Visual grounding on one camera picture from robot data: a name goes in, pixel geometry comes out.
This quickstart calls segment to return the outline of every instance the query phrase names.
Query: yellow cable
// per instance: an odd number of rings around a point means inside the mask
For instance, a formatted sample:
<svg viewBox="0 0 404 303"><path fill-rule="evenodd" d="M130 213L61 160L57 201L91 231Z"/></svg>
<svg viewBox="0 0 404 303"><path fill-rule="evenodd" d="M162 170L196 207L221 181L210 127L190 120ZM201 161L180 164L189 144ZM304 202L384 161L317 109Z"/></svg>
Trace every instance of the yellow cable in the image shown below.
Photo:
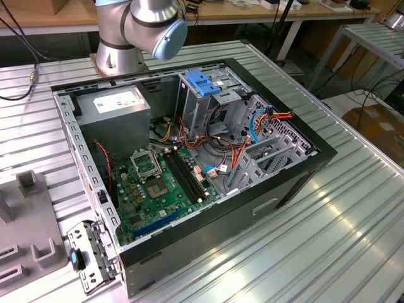
<svg viewBox="0 0 404 303"><path fill-rule="evenodd" d="M171 125L172 125L172 123L169 123L169 128L167 130L167 134L164 136L163 139L160 139L158 142L166 142L169 139L170 133L171 133Z"/></svg>

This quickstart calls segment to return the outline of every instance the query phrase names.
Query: cardboard box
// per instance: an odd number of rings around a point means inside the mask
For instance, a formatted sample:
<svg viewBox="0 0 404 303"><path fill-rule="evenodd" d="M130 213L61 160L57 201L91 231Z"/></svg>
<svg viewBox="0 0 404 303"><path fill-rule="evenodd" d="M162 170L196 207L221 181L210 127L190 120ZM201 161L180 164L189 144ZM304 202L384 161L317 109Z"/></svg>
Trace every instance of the cardboard box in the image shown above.
<svg viewBox="0 0 404 303"><path fill-rule="evenodd" d="M8 8L56 15L69 0L4 0Z"/></svg>
<svg viewBox="0 0 404 303"><path fill-rule="evenodd" d="M343 119L353 128L360 108L347 112ZM358 131L390 159L404 167L404 118L396 116L382 105L364 107Z"/></svg>

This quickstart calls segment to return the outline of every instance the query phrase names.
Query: wooden table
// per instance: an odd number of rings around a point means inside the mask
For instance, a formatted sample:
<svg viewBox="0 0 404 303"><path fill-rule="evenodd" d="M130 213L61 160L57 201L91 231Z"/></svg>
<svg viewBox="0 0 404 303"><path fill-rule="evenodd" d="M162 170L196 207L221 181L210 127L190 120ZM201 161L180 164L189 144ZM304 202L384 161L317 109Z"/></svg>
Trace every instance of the wooden table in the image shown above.
<svg viewBox="0 0 404 303"><path fill-rule="evenodd" d="M92 0L70 0L54 16L21 9L12 9L11 12L27 35L98 31L97 10ZM371 8L369 11L356 9L354 13L335 13L315 0L311 0L311 3L303 5L301 10L289 12L286 21L292 21L293 24L277 59L285 59L302 22L305 20L364 18L364 23L370 23L378 13L377 8ZM0 16L11 23L4 11L0 12ZM267 10L258 5L252 5L250 8L239 8L229 2L224 4L203 3L199 6L198 25L264 23L272 22L274 17L275 10ZM195 25L196 16L188 14L187 22L188 25ZM6 35L12 35L12 33L0 23L0 36Z"/></svg>

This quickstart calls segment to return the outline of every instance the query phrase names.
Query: blue latch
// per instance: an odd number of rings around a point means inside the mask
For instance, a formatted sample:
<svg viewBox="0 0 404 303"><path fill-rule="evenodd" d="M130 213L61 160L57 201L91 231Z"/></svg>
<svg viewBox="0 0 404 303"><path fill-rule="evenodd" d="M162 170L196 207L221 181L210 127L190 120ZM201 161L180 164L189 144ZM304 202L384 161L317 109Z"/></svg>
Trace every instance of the blue latch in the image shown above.
<svg viewBox="0 0 404 303"><path fill-rule="evenodd" d="M209 77L205 76L201 71L188 71L185 73L189 82L199 90L201 96L213 95L215 93L220 93L220 87L214 85Z"/></svg>

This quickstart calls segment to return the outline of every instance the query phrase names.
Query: aluminum table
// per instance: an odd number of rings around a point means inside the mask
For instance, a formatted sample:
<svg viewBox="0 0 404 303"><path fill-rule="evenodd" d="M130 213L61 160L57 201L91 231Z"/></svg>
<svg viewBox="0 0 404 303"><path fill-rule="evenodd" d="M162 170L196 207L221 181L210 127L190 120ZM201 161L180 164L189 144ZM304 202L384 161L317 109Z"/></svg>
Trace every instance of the aluminum table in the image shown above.
<svg viewBox="0 0 404 303"><path fill-rule="evenodd" d="M322 70L338 47L343 36L350 38L352 42L342 54L334 70L338 69L347 60L350 53L352 53L358 44L385 60L385 63L376 74L381 75L388 64L398 69L404 69L404 32L396 32L380 23L343 25L335 34L330 46L316 66L307 89L313 89L314 84L317 82Z"/></svg>
<svg viewBox="0 0 404 303"><path fill-rule="evenodd" d="M184 47L150 69L236 58L337 151L285 207L138 294L131 302L395 302L404 292L404 171L339 120L253 46ZM0 69L0 94L27 89L31 66ZM39 66L33 95L0 101L0 182L24 170L46 176L66 231L93 219L49 87L94 79L91 60ZM90 297L71 263L1 302L127 302L118 280Z"/></svg>

